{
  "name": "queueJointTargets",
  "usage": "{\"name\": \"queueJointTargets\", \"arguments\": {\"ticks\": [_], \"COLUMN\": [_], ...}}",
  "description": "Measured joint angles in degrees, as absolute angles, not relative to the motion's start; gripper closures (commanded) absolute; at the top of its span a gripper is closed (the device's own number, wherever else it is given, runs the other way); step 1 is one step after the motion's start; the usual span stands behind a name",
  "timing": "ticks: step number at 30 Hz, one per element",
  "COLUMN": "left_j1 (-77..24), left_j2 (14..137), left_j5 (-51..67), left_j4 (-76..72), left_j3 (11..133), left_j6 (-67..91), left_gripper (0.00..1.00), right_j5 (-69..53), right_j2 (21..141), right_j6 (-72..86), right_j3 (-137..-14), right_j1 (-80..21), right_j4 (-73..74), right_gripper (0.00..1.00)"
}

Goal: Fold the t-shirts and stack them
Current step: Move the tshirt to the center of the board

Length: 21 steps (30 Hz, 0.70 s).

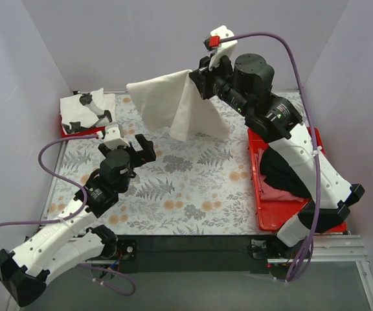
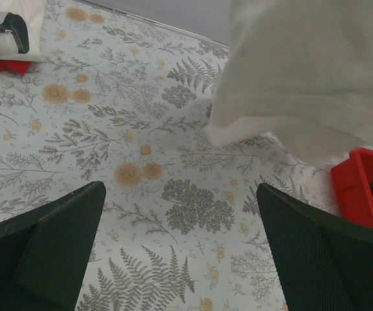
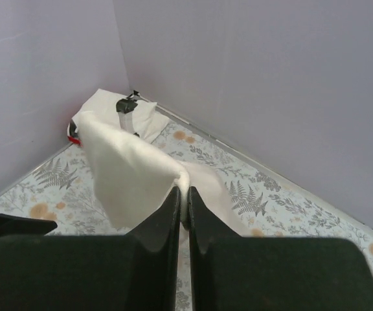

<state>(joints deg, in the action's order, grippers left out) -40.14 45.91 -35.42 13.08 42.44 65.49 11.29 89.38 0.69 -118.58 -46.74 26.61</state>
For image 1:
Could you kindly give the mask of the cream white t-shirt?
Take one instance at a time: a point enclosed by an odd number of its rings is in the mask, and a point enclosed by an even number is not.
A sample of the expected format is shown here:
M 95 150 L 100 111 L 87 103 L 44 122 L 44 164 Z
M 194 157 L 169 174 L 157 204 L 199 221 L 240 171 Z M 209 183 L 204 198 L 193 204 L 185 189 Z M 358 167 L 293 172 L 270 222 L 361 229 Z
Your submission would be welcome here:
M 170 136 L 186 141 L 202 133 L 217 139 L 229 137 L 230 128 L 213 102 L 201 98 L 184 70 L 126 85 L 145 127 L 155 132 L 168 128 Z

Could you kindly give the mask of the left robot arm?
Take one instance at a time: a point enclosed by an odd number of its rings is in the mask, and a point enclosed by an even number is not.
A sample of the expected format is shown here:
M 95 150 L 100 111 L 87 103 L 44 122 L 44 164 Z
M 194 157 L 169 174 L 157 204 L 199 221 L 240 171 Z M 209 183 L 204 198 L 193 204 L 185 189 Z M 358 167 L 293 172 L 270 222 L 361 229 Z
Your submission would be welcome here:
M 117 235 L 104 225 L 92 228 L 125 193 L 135 168 L 156 159 L 153 142 L 135 136 L 136 150 L 122 138 L 104 139 L 98 147 L 103 160 L 53 220 L 12 250 L 0 250 L 0 282 L 20 306 L 39 298 L 50 282 L 82 261 L 110 259 L 118 250 Z

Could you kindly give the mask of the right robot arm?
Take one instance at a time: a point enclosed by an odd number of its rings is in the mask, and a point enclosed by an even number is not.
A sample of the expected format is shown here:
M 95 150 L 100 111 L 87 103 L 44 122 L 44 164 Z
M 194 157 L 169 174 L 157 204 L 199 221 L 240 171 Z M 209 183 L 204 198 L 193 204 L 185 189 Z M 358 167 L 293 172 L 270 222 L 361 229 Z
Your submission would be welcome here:
M 277 256 L 290 256 L 311 232 L 324 233 L 344 222 L 365 190 L 345 180 L 323 152 L 314 149 L 313 132 L 297 109 L 272 93 L 275 72 L 262 56 L 242 54 L 235 62 L 222 56 L 216 66 L 211 60 L 203 57 L 189 74 L 201 97 L 218 97 L 242 115 L 245 125 L 286 162 L 311 196 L 268 242 Z

